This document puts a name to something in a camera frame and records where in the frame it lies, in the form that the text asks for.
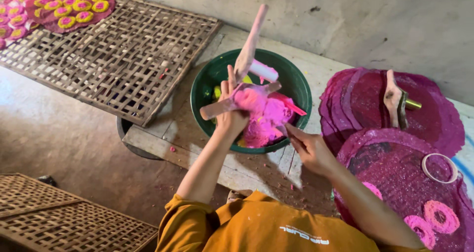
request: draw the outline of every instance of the blue paint mark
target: blue paint mark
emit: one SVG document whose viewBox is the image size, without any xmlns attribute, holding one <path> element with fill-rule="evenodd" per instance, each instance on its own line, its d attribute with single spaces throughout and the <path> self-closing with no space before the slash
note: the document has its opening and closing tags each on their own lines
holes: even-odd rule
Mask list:
<svg viewBox="0 0 474 252">
<path fill-rule="evenodd" d="M 474 175 L 469 171 L 469 169 L 456 157 L 451 158 L 451 160 L 456 164 L 457 168 L 463 173 L 464 177 L 467 177 L 471 183 L 474 185 Z"/>
<path fill-rule="evenodd" d="M 473 141 L 473 139 L 472 139 L 468 134 L 465 134 L 465 135 L 466 135 L 467 141 L 471 144 L 471 146 L 474 147 L 474 141 Z"/>
</svg>

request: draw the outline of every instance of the round pink rice cracker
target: round pink rice cracker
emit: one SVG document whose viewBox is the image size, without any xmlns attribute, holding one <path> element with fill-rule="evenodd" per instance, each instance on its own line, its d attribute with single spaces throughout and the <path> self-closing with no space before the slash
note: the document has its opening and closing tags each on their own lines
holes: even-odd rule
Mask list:
<svg viewBox="0 0 474 252">
<path fill-rule="evenodd" d="M 436 219 L 436 212 L 442 213 L 444 222 Z M 438 233 L 454 233 L 459 228 L 459 219 L 453 210 L 445 204 L 430 200 L 424 205 L 424 217 L 433 230 Z"/>
<path fill-rule="evenodd" d="M 435 233 L 433 229 L 431 229 L 430 224 L 427 223 L 423 218 L 410 215 L 406 216 L 403 221 L 405 221 L 405 223 L 418 235 L 425 247 L 430 250 L 435 247 Z"/>
<path fill-rule="evenodd" d="M 380 190 L 377 189 L 375 185 L 368 182 L 363 182 L 362 184 L 365 185 L 365 187 L 369 188 L 372 191 L 372 193 L 374 193 L 380 200 L 383 200 L 382 193 L 380 193 Z"/>
</svg>

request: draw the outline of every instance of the wooden table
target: wooden table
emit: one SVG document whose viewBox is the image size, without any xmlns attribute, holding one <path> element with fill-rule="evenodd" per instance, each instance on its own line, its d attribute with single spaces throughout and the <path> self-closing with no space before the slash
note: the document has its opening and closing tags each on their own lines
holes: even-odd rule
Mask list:
<svg viewBox="0 0 474 252">
<path fill-rule="evenodd" d="M 147 128 L 134 125 L 123 141 L 189 169 L 209 139 L 199 128 L 191 111 L 189 96 L 193 80 L 211 59 L 229 50 L 242 48 L 247 36 L 247 32 L 225 25 L 204 50 L 195 63 L 195 67 L 187 74 L 155 121 Z M 282 55 L 304 73 L 313 99 L 313 109 L 305 131 L 320 133 L 320 115 L 317 111 L 319 96 L 334 73 L 352 68 L 352 66 L 266 38 L 260 38 L 257 47 Z M 474 134 L 474 107 L 457 101 L 453 102 L 461 113 L 466 133 Z M 176 148 L 175 152 L 170 151 L 171 146 Z M 471 157 L 474 155 L 474 146 L 469 148 L 466 146 L 470 146 L 468 141 L 463 151 L 459 153 L 460 161 L 468 160 L 474 169 Z M 217 182 L 234 190 L 259 190 L 296 207 L 308 208 L 315 213 L 335 213 L 332 204 L 321 206 L 321 202 L 329 202 L 331 185 L 322 177 L 315 176 L 304 167 L 302 168 L 301 161 L 292 146 L 256 156 L 230 152 L 224 161 Z M 468 186 L 471 187 L 470 193 L 474 192 L 472 190 L 474 184 L 468 184 Z"/>
</svg>

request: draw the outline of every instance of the hand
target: hand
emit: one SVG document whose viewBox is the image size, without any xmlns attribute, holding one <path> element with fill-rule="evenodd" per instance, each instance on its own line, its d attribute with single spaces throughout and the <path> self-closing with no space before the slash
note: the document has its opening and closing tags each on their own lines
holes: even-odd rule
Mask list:
<svg viewBox="0 0 474 252">
<path fill-rule="evenodd" d="M 229 77 L 234 76 L 234 68 L 232 65 L 227 66 L 227 71 Z M 221 94 L 219 101 L 222 101 L 230 97 L 234 91 L 234 86 L 228 81 L 222 81 L 220 84 L 220 91 Z M 239 110 L 224 112 L 217 116 L 216 131 L 222 132 L 226 135 L 228 134 L 230 138 L 235 139 L 240 134 L 240 132 L 243 131 L 245 126 L 247 126 L 248 119 L 248 115 Z"/>
<path fill-rule="evenodd" d="M 342 166 L 326 146 L 321 135 L 307 134 L 289 123 L 285 127 L 293 147 L 308 170 L 329 176 Z"/>
</svg>

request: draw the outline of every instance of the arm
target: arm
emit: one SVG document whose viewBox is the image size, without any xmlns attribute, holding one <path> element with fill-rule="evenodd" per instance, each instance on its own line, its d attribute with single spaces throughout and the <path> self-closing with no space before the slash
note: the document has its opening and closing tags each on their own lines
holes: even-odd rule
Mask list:
<svg viewBox="0 0 474 252">
<path fill-rule="evenodd" d="M 366 236 L 376 243 L 424 248 L 416 233 L 334 158 L 322 136 L 306 134 L 289 124 L 286 127 L 303 164 L 329 179 Z"/>
<path fill-rule="evenodd" d="M 228 66 L 228 73 L 233 76 L 231 65 Z M 223 81 L 220 86 L 219 101 L 228 98 L 234 91 L 228 81 Z M 216 130 L 182 180 L 176 194 L 186 200 L 209 203 L 230 146 L 247 123 L 248 117 L 243 116 L 240 111 L 217 116 Z"/>
</svg>

